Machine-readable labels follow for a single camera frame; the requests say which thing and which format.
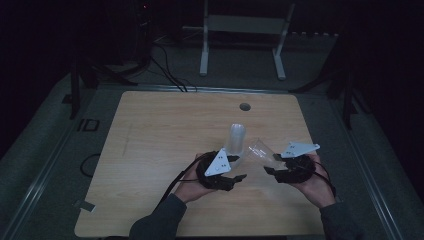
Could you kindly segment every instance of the transparent cup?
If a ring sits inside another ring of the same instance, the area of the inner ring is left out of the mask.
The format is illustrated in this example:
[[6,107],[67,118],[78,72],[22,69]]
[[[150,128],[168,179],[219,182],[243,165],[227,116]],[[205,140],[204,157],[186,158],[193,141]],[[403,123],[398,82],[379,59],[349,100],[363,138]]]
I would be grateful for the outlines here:
[[242,124],[232,124],[225,142],[225,150],[229,156],[240,156],[243,153],[243,142],[246,128]]

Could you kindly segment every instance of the white metal stand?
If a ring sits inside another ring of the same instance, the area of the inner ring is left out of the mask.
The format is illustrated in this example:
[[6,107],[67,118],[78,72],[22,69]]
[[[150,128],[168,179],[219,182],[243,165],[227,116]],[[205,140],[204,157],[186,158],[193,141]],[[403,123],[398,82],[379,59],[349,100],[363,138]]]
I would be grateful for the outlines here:
[[240,16],[222,16],[209,15],[208,0],[204,0],[204,17],[203,17],[203,49],[200,60],[200,76],[206,76],[208,73],[209,58],[209,31],[227,31],[227,32],[244,32],[244,33],[263,33],[263,34],[279,34],[280,41],[276,48],[272,50],[275,68],[279,80],[285,80],[283,63],[281,61],[281,50],[283,49],[284,40],[287,36],[287,30],[293,15],[295,4],[291,4],[286,18],[258,18],[258,17],[240,17]]

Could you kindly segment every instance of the sleeve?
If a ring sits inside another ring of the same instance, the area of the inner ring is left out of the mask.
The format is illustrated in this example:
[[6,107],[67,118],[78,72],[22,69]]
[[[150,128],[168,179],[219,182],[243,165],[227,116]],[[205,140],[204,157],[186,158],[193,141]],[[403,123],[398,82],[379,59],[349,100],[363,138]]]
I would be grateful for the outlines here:
[[345,203],[335,203],[320,209],[321,221],[327,239],[365,239],[363,230],[353,221]]
[[184,202],[174,194],[170,194],[152,214],[132,225],[129,239],[175,239],[178,224],[186,209]]

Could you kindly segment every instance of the table top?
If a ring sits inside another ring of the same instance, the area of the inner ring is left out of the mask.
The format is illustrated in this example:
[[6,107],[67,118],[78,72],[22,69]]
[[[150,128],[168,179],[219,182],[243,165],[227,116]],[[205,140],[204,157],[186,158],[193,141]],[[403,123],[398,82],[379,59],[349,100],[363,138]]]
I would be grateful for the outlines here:
[[[128,236],[197,153],[223,147],[233,123],[245,126],[245,146],[260,138],[280,153],[290,141],[312,143],[291,95],[125,92],[85,199],[96,208],[81,210],[76,235]],[[298,190],[249,160],[226,175],[244,173],[233,190],[188,203],[177,236],[323,233],[318,209]]]

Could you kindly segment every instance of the white triangular marker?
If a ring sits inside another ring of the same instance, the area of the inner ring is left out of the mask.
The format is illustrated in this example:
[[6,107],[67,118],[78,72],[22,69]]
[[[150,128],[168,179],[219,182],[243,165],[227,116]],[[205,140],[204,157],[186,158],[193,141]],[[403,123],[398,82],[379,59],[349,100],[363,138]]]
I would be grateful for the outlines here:
[[307,143],[297,143],[290,142],[289,146],[281,153],[282,158],[294,158],[298,157],[302,154],[312,152],[314,150],[319,149],[320,146],[318,144],[307,144]]
[[208,169],[206,170],[205,176],[209,177],[229,171],[231,171],[231,167],[230,163],[228,162],[227,153],[225,152],[225,148],[221,148],[212,161],[211,165],[209,165]]

